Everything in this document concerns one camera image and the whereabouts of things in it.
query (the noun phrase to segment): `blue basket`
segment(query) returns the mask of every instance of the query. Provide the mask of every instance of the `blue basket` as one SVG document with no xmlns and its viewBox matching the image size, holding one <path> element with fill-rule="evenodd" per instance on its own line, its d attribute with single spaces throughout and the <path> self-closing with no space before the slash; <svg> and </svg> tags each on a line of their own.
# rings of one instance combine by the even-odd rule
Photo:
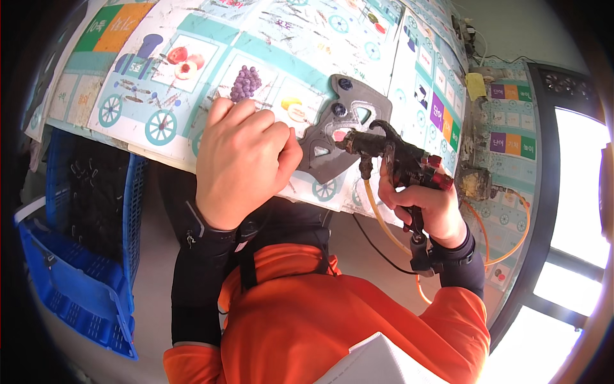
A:
<svg viewBox="0 0 614 384">
<path fill-rule="evenodd" d="M 147 159 L 130 155 L 123 200 L 123 265 L 119 265 L 62 235 L 68 226 L 69 159 L 78 140 L 76 135 L 53 130 L 47 162 L 47 222 L 19 225 L 26 259 L 39 298 L 51 312 L 83 336 L 136 360 L 132 286 L 139 265 Z"/>
</svg>

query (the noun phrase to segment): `green label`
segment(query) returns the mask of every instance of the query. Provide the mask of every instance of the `green label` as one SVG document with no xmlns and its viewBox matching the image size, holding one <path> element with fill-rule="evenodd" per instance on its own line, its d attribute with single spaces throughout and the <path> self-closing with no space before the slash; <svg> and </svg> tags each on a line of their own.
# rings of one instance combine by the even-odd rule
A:
<svg viewBox="0 0 614 384">
<path fill-rule="evenodd" d="M 518 86 L 518 99 L 522 101 L 533 101 L 533 97 L 531 97 L 531 88 L 525 87 L 523 85 Z"/>
<path fill-rule="evenodd" d="M 535 139 L 521 136 L 520 156 L 526 157 L 527 159 L 535 160 Z"/>
<path fill-rule="evenodd" d="M 459 136 L 461 135 L 461 129 L 456 121 L 452 121 L 452 133 L 450 134 L 450 146 L 458 152 Z"/>
<path fill-rule="evenodd" d="M 87 26 L 73 52 L 91 52 L 123 4 L 102 7 Z"/>
</svg>

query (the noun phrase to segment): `spray gun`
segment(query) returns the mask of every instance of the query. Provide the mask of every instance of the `spray gun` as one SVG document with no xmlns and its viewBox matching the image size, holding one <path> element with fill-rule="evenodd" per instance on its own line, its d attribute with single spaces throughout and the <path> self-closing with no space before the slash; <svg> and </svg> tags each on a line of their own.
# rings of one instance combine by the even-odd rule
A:
<svg viewBox="0 0 614 384">
<path fill-rule="evenodd" d="M 374 120 L 369 124 L 370 130 L 376 127 L 381 127 L 386 135 L 351 130 L 342 141 L 335 142 L 337 148 L 360 156 L 359 170 L 362 179 L 371 178 L 372 158 L 382 157 L 390 182 L 395 188 L 413 185 L 441 190 L 452 188 L 454 180 L 446 174 L 437 172 L 441 165 L 441 157 L 406 143 L 386 121 Z M 418 206 L 403 207 L 403 209 L 411 215 L 411 225 L 403 226 L 404 232 L 412 231 L 411 268 L 422 276 L 431 277 L 435 272 L 426 249 L 422 210 Z"/>
</svg>

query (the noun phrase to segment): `orange shirt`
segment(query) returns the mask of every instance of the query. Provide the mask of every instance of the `orange shirt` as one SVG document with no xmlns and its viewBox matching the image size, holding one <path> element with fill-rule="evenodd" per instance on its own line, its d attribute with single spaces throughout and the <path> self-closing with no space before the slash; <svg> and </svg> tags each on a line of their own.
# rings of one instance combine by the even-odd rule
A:
<svg viewBox="0 0 614 384">
<path fill-rule="evenodd" d="M 267 246 L 254 255 L 258 286 L 241 294 L 238 268 L 224 281 L 228 313 L 221 348 L 187 345 L 164 353 L 175 383 L 313 383 L 354 344 L 382 332 L 450 383 L 473 383 L 489 352 L 484 303 L 457 287 L 441 288 L 414 315 L 367 280 L 309 274 L 319 249 Z"/>
</svg>

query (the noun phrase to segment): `white wall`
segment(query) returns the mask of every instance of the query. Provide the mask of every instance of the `white wall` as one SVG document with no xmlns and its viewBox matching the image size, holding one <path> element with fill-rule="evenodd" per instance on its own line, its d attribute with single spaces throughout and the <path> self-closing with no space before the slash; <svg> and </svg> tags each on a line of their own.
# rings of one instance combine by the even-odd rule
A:
<svg viewBox="0 0 614 384">
<path fill-rule="evenodd" d="M 571 35 L 544 0 L 452 0 L 488 42 L 488 55 L 514 60 L 524 55 L 588 74 Z M 476 48 L 484 52 L 478 35 Z"/>
</svg>

